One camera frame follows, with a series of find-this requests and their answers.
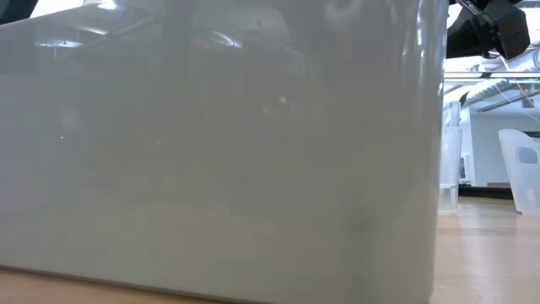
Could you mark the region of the white plastic basket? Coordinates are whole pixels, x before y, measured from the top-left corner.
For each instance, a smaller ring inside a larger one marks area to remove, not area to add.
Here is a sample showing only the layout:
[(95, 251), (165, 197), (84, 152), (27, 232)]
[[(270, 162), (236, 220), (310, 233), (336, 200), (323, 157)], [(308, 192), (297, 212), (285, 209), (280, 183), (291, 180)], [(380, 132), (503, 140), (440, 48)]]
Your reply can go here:
[(447, 0), (103, 0), (0, 25), (0, 267), (424, 304)]

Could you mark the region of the clear plastic basket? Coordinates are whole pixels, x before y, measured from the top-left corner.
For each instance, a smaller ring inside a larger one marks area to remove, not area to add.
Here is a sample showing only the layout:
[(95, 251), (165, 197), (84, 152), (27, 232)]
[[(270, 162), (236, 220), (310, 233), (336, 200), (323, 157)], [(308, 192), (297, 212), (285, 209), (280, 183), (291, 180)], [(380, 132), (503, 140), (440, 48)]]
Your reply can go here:
[(499, 141), (516, 210), (540, 214), (540, 143), (515, 129), (499, 130)]
[(447, 102), (443, 105), (442, 127), (453, 128), (460, 125), (461, 103), (459, 101)]
[(442, 131), (440, 153), (440, 197), (439, 213), (453, 214), (457, 210), (462, 130), (445, 127)]

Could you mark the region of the silver ceiling duct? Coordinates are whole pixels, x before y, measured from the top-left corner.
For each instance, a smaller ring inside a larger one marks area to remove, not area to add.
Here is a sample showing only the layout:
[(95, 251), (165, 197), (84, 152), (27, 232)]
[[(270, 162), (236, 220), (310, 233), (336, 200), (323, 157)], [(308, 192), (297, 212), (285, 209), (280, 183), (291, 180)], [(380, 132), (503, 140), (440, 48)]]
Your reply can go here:
[(522, 84), (540, 84), (540, 79), (489, 79), (473, 85), (459, 102), (462, 107), (468, 107), (508, 90), (517, 90)]

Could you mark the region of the horizontal ceiling light rail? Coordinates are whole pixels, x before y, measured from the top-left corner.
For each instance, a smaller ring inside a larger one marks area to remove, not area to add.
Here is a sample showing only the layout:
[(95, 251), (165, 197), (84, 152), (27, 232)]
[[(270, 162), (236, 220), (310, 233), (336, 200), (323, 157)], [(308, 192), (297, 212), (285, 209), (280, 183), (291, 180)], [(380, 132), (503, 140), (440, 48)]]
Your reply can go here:
[(445, 79), (459, 81), (480, 81), (481, 79), (540, 79), (540, 72), (448, 72)]

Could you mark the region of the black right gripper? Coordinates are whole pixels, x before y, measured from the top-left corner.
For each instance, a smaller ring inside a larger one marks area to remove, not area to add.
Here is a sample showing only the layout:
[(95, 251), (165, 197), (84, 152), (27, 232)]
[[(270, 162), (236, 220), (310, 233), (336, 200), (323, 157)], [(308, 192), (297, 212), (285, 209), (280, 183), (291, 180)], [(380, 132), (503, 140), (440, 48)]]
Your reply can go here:
[(530, 45), (521, 0), (449, 0), (461, 12), (447, 29), (446, 57), (490, 58), (497, 51), (505, 59), (520, 56)]

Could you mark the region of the black aluminium table frame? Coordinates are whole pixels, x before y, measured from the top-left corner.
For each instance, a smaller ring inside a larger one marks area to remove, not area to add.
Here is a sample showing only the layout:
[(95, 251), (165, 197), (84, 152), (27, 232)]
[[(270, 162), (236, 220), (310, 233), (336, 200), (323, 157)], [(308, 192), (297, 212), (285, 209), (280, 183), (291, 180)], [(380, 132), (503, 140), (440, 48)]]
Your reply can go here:
[(494, 198), (512, 200), (512, 191), (508, 187), (472, 187), (460, 185), (458, 194), (463, 197)]

